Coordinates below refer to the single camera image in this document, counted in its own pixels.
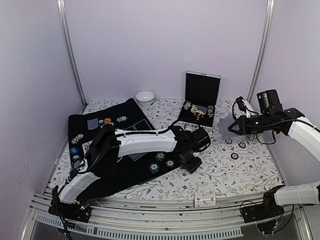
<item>white bowl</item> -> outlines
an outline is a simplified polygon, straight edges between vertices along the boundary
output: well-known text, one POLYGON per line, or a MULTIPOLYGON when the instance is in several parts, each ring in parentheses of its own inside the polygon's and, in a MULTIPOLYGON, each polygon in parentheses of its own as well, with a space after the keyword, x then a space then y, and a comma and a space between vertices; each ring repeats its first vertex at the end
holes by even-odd
POLYGON ((151 91, 141 91, 135 95, 137 102, 142 106, 149 106, 154 102, 155 94, 151 91))

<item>black poker chip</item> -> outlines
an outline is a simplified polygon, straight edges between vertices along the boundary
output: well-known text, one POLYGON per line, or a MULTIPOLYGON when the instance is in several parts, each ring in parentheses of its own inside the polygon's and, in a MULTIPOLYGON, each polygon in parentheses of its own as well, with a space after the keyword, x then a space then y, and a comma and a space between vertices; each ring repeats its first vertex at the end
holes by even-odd
POLYGON ((232 144, 232 139, 227 138, 227 139, 225 140, 225 143, 226 143, 226 144, 232 144))
POLYGON ((236 153, 231 153, 231 158, 234 159, 234 160, 236 160, 236 159, 239 158, 239 155, 236 154, 236 153))
POLYGON ((158 152, 155 155, 155 159, 157 159, 159 162, 162 162, 163 160, 165 160, 165 158, 166 158, 166 155, 164 152, 158 152))
POLYGON ((156 163, 151 163, 149 166, 149 171, 152 174, 156 174, 159 171, 159 165, 156 163))
POLYGON ((244 142, 239 142, 239 148, 244 149, 246 146, 244 142))
POLYGON ((165 165, 168 168, 172 168, 175 165, 175 162, 173 160, 168 160, 168 161, 165 162, 165 165))

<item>floral pattern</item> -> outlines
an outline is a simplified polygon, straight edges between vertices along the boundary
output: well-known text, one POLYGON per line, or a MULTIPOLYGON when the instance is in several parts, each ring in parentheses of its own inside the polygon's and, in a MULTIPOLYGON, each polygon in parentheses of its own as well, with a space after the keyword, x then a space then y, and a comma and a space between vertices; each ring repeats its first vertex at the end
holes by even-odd
MULTIPOLYGON (((83 114, 106 109, 123 101, 91 101, 83 114)), ((140 106, 156 129, 162 129, 178 118, 184 100, 156 99, 150 106, 140 106)), ((222 140, 217 124, 230 114, 233 101, 219 100, 214 113, 213 128, 205 127, 211 145, 198 157, 202 164, 190 174, 183 168, 135 185, 110 198, 136 200, 193 200, 195 193, 214 191, 218 198, 262 193, 282 184, 274 161, 267 147, 255 136, 236 136, 232 141, 222 140)), ((70 170, 69 147, 63 152, 49 187, 62 185, 70 170)))

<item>metal corner post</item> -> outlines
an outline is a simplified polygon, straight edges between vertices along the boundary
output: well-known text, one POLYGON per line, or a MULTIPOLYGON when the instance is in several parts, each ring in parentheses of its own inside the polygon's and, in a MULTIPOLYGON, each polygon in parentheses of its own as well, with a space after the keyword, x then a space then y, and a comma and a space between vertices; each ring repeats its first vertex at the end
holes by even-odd
POLYGON ((263 63, 263 59, 264 59, 264 55, 265 55, 265 51, 266 51, 267 40, 268 40, 270 28, 271 28, 272 16, 274 13, 274 5, 275 5, 275 0, 267 0, 266 12, 265 12, 265 18, 264 18, 264 27, 263 27, 263 32, 262 32, 262 39, 261 39, 261 44, 260 44, 259 55, 258 55, 258 59, 256 61, 256 65, 255 65, 248 97, 246 98, 249 103, 252 102, 252 99, 255 94, 255 90, 257 88, 258 79, 259 79, 259 75, 261 72, 261 67, 262 67, 262 63, 263 63))
POLYGON ((65 1, 64 0, 57 0, 57 5, 58 5, 58 12, 59 12, 59 17, 60 17, 60 23, 61 23, 61 28, 62 28, 62 33, 64 36, 64 41, 67 49, 67 53, 69 56, 69 61, 71 64, 71 69, 72 69, 72 74, 74 77, 75 85, 77 92, 79 94, 80 100, 82 105, 85 107, 87 105, 87 100, 85 97, 85 93, 83 90, 83 87, 80 82, 80 77, 76 65, 76 60, 74 56, 74 51, 72 48, 71 44, 71 38, 70 38, 70 33, 69 33, 69 27, 68 27, 68 21, 67 21, 67 14, 66 14, 66 7, 65 7, 65 1))

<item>black case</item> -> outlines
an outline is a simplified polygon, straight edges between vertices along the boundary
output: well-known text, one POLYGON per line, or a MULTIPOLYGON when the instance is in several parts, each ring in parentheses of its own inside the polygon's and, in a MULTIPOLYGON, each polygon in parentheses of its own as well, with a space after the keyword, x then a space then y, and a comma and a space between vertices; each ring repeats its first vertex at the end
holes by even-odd
POLYGON ((214 122, 215 106, 218 99, 220 79, 221 75, 186 71, 185 102, 183 105, 189 101, 191 102, 191 108, 185 110, 182 106, 178 118, 183 119, 183 121, 187 123, 198 122, 202 126, 212 127, 214 122), (195 114, 194 112, 191 112, 192 105, 204 107, 206 108, 206 111, 208 110, 208 106, 212 106, 213 116, 209 117, 207 112, 205 114, 195 114))

